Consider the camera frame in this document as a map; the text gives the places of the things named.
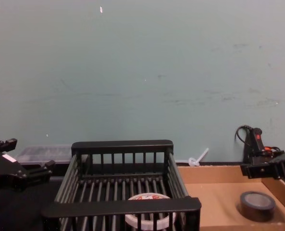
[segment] black cable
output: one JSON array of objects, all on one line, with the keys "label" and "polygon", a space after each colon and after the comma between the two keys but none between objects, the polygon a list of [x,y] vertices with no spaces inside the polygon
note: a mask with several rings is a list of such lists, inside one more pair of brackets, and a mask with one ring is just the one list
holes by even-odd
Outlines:
[{"label": "black cable", "polygon": [[242,141],[245,145],[251,147],[250,144],[246,143],[246,142],[239,136],[238,132],[239,132],[239,130],[241,130],[241,129],[244,129],[244,130],[246,130],[246,132],[249,132],[249,131],[251,131],[253,128],[250,127],[250,126],[248,126],[248,125],[242,125],[242,126],[239,126],[239,127],[237,128],[236,132],[235,132],[235,136],[237,136],[240,141]]}]

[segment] black tape roll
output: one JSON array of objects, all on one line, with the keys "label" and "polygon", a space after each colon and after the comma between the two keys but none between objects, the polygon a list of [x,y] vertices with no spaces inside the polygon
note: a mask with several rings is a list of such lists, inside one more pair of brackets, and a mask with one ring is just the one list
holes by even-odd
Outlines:
[{"label": "black tape roll", "polygon": [[275,207],[275,201],[269,195],[261,192],[249,191],[240,196],[240,213],[253,221],[271,220]]}]

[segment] metal rod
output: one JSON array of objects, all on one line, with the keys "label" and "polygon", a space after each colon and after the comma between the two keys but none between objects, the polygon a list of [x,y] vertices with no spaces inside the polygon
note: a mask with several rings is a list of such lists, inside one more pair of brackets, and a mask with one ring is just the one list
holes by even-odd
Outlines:
[{"label": "metal rod", "polygon": [[[71,159],[71,162],[68,166],[68,169],[64,175],[64,178],[65,179],[68,179],[68,177],[72,174],[72,172],[74,171],[74,169],[76,169],[76,155],[73,156],[73,158]],[[59,202],[60,201],[60,198],[62,196],[62,194],[64,193],[64,188],[66,186],[66,184],[68,184],[68,180],[63,180],[62,183],[61,183],[61,186],[58,190],[58,193],[56,195],[56,198],[55,198],[55,202]]]},{"label": "metal rod", "polygon": [[[145,180],[145,185],[146,185],[147,193],[149,193],[150,192],[150,188],[149,188],[149,181],[148,180]],[[153,220],[153,217],[154,217],[154,215],[152,213],[150,213],[150,220]]]},{"label": "metal rod", "polygon": [[146,172],[146,153],[143,153],[143,172]]},{"label": "metal rod", "polygon": [[123,173],[125,173],[125,153],[122,153],[122,169],[123,169]]},{"label": "metal rod", "polygon": [[154,153],[153,172],[156,172],[156,153]]},{"label": "metal rod", "polygon": [[[141,194],[142,191],[141,191],[141,181],[138,180],[138,194]],[[145,220],[145,216],[144,214],[141,214],[141,219]]]},{"label": "metal rod", "polygon": [[[154,189],[154,192],[157,193],[157,187],[156,187],[156,181],[153,180],[153,189]],[[164,218],[164,214],[163,213],[159,213],[159,217],[160,219],[163,219]]]},{"label": "metal rod", "polygon": [[72,218],[72,228],[73,228],[73,231],[77,231],[77,224],[76,224],[75,218]]},{"label": "metal rod", "polygon": [[133,184],[133,180],[131,180],[131,182],[130,182],[130,192],[131,192],[131,197],[134,196],[134,184]]},{"label": "metal rod", "polygon": [[[100,200],[100,194],[101,194],[101,192],[102,192],[102,186],[103,186],[103,182],[101,181],[101,182],[99,183],[98,197],[97,197],[97,199],[96,199],[97,202]],[[95,217],[93,218],[93,230],[95,230],[96,222],[97,222],[97,221],[98,221],[98,217],[95,216]]]},{"label": "metal rod", "polygon": [[[74,200],[75,200],[75,196],[76,196],[76,193],[77,193],[77,189],[78,189],[78,182],[76,181],[76,187],[75,187],[75,190],[74,190],[74,193],[70,195],[70,198],[69,198],[69,202],[70,203],[73,203]],[[67,226],[67,223],[69,221],[69,218],[65,218],[64,220],[64,223],[63,223],[63,228],[62,228],[62,231],[64,231],[66,229],[66,226]]]},{"label": "metal rod", "polygon": [[153,231],[157,231],[157,217],[156,216],[154,216]]},{"label": "metal rod", "polygon": [[173,219],[172,219],[172,213],[169,213],[169,231],[173,231],[172,224],[173,224]]},{"label": "metal rod", "polygon": [[130,195],[131,197],[134,196],[134,184],[133,184],[133,180],[130,181]]},{"label": "metal rod", "polygon": [[170,162],[171,167],[175,170],[176,177],[178,179],[178,182],[181,184],[181,188],[182,188],[182,191],[183,191],[184,195],[188,196],[187,189],[185,188],[183,179],[181,178],[181,176],[180,176],[180,174],[179,174],[179,172],[177,170],[177,166],[176,166],[176,163],[174,161],[172,153],[169,153],[169,162]]},{"label": "metal rod", "polygon": [[[110,190],[110,181],[107,182],[107,185],[106,185],[106,198],[105,198],[105,201],[108,201],[109,200],[109,190]],[[102,221],[102,231],[105,231],[106,230],[106,221],[105,220],[108,220],[108,216],[104,216],[103,217],[103,221]]]},{"label": "metal rod", "polygon": [[[172,188],[172,184],[170,183],[170,180],[168,180],[168,186],[169,186],[169,188],[170,188],[170,191],[171,191],[171,193],[172,193],[172,196],[173,196],[173,198],[177,198],[177,196],[175,195],[175,191],[173,190],[173,188]],[[184,226],[184,223],[185,223],[185,218],[184,218],[184,216],[182,216],[182,214],[183,213],[181,213],[180,214],[180,216],[181,216],[181,223],[182,223],[182,226]]]},{"label": "metal rod", "polygon": [[179,191],[176,189],[175,190],[175,184],[173,183],[173,180],[172,180],[172,178],[171,178],[171,176],[170,176],[170,173],[168,173],[167,174],[167,177],[168,177],[168,182],[171,184],[169,187],[170,187],[170,190],[171,190],[171,192],[174,192],[174,198],[181,198],[180,197],[180,194],[179,194]]},{"label": "metal rod", "polygon": [[[92,182],[92,185],[91,185],[91,189],[90,189],[90,195],[89,195],[89,198],[88,198],[88,202],[91,202],[91,199],[92,199],[92,195],[93,195],[93,190],[94,190],[94,186],[95,186],[95,183]],[[87,227],[87,220],[88,220],[88,217],[84,217],[84,222],[83,222],[83,227],[82,227],[82,230],[85,231],[86,230],[86,227]]]},{"label": "metal rod", "polygon": [[93,231],[93,218],[88,217],[88,222],[89,222],[89,231]]},{"label": "metal rod", "polygon": [[122,182],[122,200],[125,201],[125,180]]},{"label": "metal rod", "polygon": [[100,166],[101,166],[101,172],[104,171],[104,154],[100,155]]},{"label": "metal rod", "polygon": [[114,174],[114,153],[112,153],[112,173]]},{"label": "metal rod", "polygon": [[181,186],[177,182],[177,179],[176,179],[174,173],[170,170],[169,167],[168,167],[168,174],[167,175],[168,175],[168,177],[170,177],[171,183],[173,183],[174,189],[176,189],[176,192],[177,192],[179,198],[184,197],[184,194],[182,194]]},{"label": "metal rod", "polygon": [[[118,181],[114,182],[114,195],[113,195],[113,200],[116,201],[118,198]],[[117,216],[114,215],[112,217],[112,231],[116,231],[117,229],[117,224],[116,224]]]},{"label": "metal rod", "polygon": [[[76,194],[77,189],[78,189],[78,176],[77,176],[77,171],[75,172],[75,177],[73,178],[74,181],[71,181],[71,186],[68,191],[65,192],[63,195],[63,198],[61,198],[61,203],[67,203],[70,202],[71,196],[73,195],[73,192]],[[66,227],[68,218],[61,218],[61,227],[64,229]]]},{"label": "metal rod", "polygon": [[74,182],[76,180],[78,180],[77,173],[78,173],[78,171],[76,169],[74,174],[71,176],[71,178],[69,178],[69,183],[67,184],[67,186],[64,189],[64,194],[62,195],[62,197],[60,199],[60,203],[64,203],[66,201],[66,197],[70,193],[70,191],[72,190]]},{"label": "metal rod", "polygon": [[135,173],[136,168],[136,153],[133,153],[133,172]]},{"label": "metal rod", "polygon": [[138,231],[141,231],[142,214],[137,214],[137,217],[138,217]]},{"label": "metal rod", "polygon": [[[162,180],[162,179],[160,179],[160,186],[161,186],[162,194],[164,194],[164,195],[167,196],[167,191],[166,191],[165,185],[163,184],[163,180]],[[174,224],[173,224],[173,226],[172,226],[172,230],[173,230],[173,231],[176,231],[176,228],[175,228],[175,225],[174,225]]]}]

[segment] white tape roll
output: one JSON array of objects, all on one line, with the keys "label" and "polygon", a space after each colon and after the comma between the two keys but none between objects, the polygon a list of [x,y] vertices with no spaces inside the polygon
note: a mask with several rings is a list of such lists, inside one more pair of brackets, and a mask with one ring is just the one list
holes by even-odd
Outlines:
[{"label": "white tape roll", "polygon": [[[164,199],[164,198],[170,198],[168,196],[159,194],[159,193],[142,193],[135,195],[129,200],[154,200],[154,199]],[[176,213],[173,213],[173,223],[175,222]],[[138,218],[134,215],[125,215],[125,221],[130,226],[133,226],[134,228],[138,228]],[[163,230],[169,227],[169,216],[166,216],[163,219],[157,220],[157,230]],[[152,220],[141,220],[141,229],[145,231],[152,231],[153,230],[153,221]]]}]

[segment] cardboard box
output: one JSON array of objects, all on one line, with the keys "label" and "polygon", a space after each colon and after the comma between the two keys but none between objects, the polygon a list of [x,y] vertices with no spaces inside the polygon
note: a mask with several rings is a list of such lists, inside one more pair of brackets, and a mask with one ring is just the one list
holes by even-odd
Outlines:
[{"label": "cardboard box", "polygon": [[[201,231],[285,231],[285,183],[272,178],[248,179],[239,166],[179,167],[190,196],[202,203]],[[254,222],[243,217],[237,206],[240,195],[257,191],[276,202],[274,217]]]}]

